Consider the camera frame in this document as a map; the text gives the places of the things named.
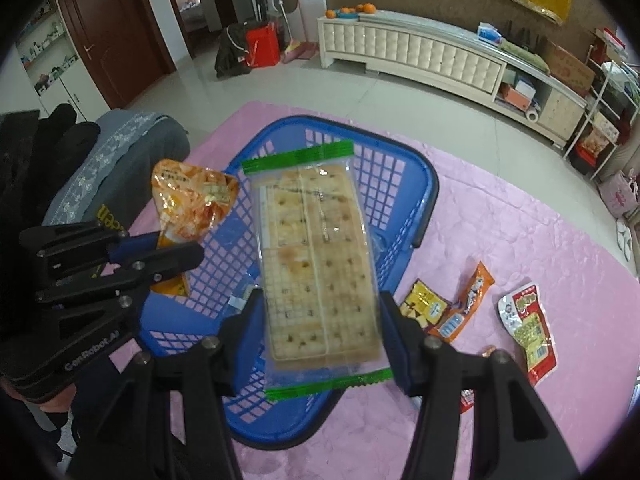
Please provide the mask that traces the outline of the left hand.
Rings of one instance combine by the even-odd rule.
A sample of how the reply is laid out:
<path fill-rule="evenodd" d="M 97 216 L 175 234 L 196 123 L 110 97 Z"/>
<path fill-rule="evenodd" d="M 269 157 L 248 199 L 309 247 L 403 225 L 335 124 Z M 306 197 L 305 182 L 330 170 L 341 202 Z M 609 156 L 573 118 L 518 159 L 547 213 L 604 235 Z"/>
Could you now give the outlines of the left hand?
<path fill-rule="evenodd" d="M 1 387 L 12 399 L 26 402 L 24 396 L 19 394 L 4 377 L 1 378 Z M 66 413 L 70 410 L 76 393 L 76 386 L 70 385 L 49 401 L 39 403 L 38 408 L 45 413 Z"/>

